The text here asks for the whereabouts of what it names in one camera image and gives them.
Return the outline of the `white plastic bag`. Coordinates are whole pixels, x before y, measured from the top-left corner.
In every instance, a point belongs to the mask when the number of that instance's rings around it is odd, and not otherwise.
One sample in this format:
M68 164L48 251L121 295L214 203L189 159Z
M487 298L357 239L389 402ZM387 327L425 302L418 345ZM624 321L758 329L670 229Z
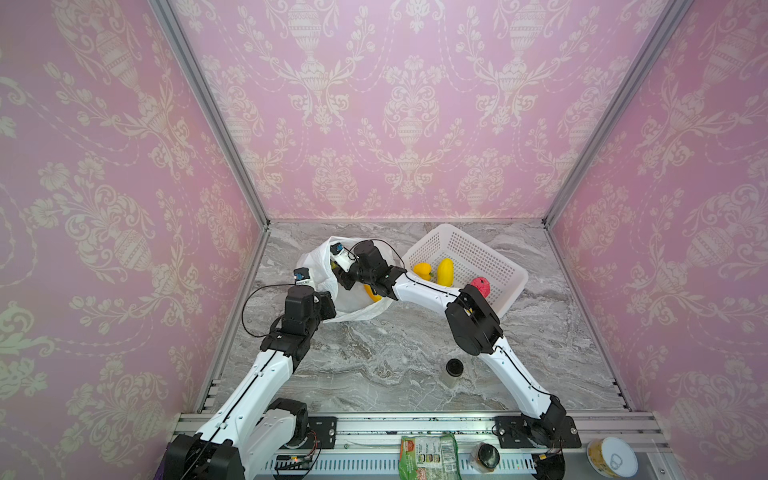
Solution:
M309 270L309 277L316 290L331 294L336 316L329 319L330 323L369 321L385 313L395 303L389 298L374 302L361 283L356 283L351 290L346 290L332 272L330 246L341 243L351 250L360 241L362 238L331 236L313 250L303 253L296 263L297 268L306 267Z

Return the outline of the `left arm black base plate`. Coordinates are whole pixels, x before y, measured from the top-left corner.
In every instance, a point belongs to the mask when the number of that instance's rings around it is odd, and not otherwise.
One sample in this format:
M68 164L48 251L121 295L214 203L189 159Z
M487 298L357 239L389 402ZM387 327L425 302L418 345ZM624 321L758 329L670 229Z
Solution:
M336 445L338 418L336 416L310 416L298 423L294 447L298 449L332 450Z

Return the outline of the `yellow bell pepper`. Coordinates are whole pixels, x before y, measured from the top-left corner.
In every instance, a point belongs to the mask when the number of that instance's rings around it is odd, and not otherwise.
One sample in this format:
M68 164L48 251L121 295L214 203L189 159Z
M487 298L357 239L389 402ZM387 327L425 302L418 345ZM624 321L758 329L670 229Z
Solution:
M418 263L413 266L413 272L425 281L431 281L433 278L433 269L429 263Z

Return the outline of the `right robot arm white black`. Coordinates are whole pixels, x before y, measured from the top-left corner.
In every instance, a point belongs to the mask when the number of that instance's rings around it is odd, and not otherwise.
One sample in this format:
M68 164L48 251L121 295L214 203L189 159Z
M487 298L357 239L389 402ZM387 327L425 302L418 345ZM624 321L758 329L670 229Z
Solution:
M343 288L349 290L360 283L384 299L443 314L458 347L482 360L511 393L530 441L551 448L566 446L571 428L560 399L545 390L520 362L504 336L498 315L475 286L457 289L423 280L387 263L372 240L360 241L352 248L336 242L329 252Z

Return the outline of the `yellow starfruit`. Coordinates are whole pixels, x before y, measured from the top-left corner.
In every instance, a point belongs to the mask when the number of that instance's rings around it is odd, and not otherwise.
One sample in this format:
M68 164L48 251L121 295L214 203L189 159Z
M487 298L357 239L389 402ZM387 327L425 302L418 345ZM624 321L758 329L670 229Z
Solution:
M437 268L436 283L444 287L452 287L455 278L455 267L450 258L443 259Z

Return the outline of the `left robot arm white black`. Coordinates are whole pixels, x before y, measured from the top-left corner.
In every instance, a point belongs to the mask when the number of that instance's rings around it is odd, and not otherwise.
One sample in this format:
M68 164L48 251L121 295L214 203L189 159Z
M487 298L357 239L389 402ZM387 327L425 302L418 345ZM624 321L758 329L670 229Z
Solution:
M317 441L305 403L278 398L320 324L336 316L332 296L308 285L288 289L248 374L194 434L179 434L162 462L164 479L253 479L284 446Z

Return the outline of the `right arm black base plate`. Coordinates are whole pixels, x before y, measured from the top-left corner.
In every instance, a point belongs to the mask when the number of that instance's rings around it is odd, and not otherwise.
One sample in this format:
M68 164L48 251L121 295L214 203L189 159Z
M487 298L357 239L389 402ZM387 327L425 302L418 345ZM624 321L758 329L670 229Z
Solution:
M582 440L574 420L566 416L559 422L531 419L523 415L497 416L492 433L504 449L575 449Z

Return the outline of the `white perforated plastic basket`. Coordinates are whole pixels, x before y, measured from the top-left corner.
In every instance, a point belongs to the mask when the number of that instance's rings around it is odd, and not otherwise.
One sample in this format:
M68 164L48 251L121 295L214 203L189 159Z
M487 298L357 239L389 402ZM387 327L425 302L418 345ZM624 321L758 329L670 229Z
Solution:
M428 263L433 273L444 259L454 265L455 288L469 284L477 277L490 283L488 303L502 318L523 292L528 272L490 246L450 224L441 224L417 241L403 255L409 268Z

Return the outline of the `pink red fruit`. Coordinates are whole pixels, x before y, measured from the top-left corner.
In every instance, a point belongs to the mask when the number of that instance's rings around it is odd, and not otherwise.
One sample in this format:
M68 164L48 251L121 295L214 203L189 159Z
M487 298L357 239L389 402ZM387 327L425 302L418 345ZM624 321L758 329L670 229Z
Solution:
M491 293L490 282L485 277L476 277L470 282L470 284L479 291L483 298L487 298Z

